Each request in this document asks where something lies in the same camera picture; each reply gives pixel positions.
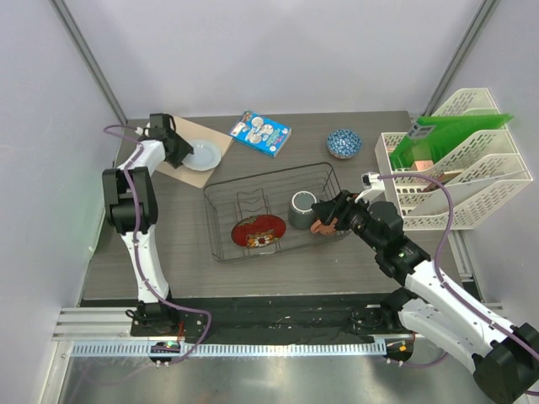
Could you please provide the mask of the white plate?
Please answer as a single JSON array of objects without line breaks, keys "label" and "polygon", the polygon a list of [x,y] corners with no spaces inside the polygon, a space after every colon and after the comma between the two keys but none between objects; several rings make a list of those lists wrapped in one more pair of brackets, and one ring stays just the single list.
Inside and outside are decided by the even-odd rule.
[{"label": "white plate", "polygon": [[196,139],[189,141],[193,152],[183,160],[183,165],[190,170],[205,172],[216,168],[222,159],[220,148],[208,140]]}]

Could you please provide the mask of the pink mug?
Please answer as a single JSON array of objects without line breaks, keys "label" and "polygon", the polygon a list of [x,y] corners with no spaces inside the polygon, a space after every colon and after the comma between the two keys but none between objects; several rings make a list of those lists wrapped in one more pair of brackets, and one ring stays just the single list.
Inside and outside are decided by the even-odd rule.
[{"label": "pink mug", "polygon": [[335,226],[337,219],[333,218],[329,225],[323,224],[321,220],[316,220],[310,227],[310,232],[312,234],[320,234],[323,236],[329,236],[336,232]]}]

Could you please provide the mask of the blue red patterned bowl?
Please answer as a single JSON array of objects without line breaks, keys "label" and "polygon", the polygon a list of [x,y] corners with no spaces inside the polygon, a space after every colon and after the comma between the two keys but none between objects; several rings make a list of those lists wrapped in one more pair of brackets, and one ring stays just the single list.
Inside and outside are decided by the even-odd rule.
[{"label": "blue red patterned bowl", "polygon": [[362,148],[361,138],[352,130],[334,130],[326,140],[330,154],[338,159],[350,159]]}]

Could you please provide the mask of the dark red plate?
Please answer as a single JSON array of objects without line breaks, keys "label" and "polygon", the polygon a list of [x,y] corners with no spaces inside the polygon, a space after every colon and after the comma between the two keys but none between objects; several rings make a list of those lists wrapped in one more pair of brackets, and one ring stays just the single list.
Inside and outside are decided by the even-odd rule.
[{"label": "dark red plate", "polygon": [[232,241],[240,247],[261,248],[279,241],[286,223],[276,215],[252,215],[239,221],[231,231]]}]

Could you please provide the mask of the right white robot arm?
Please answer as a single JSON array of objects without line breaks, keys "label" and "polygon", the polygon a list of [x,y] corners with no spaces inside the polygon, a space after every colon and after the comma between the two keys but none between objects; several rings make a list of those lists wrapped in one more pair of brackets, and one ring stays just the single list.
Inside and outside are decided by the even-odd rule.
[{"label": "right white robot arm", "polygon": [[428,338],[468,369],[496,403],[513,403],[538,381],[538,331],[493,312],[447,276],[403,230],[386,201],[372,204],[346,191],[312,205],[337,231],[352,231],[375,253],[380,270],[400,287],[382,300],[389,332],[404,328]]}]

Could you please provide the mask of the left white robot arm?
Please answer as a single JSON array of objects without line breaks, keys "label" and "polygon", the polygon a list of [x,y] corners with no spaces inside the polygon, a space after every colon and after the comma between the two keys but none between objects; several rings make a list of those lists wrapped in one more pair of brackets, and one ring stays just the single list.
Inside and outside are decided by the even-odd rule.
[{"label": "left white robot arm", "polygon": [[146,126],[132,126],[135,138],[114,132],[126,127],[104,128],[104,133],[135,144],[123,163],[102,173],[105,219],[124,242],[136,276],[136,309],[126,312],[134,333],[168,336],[176,332],[180,320],[157,252],[158,206],[152,174],[163,162],[173,168],[180,167],[194,153],[194,148],[177,133],[170,114],[151,114]]}]

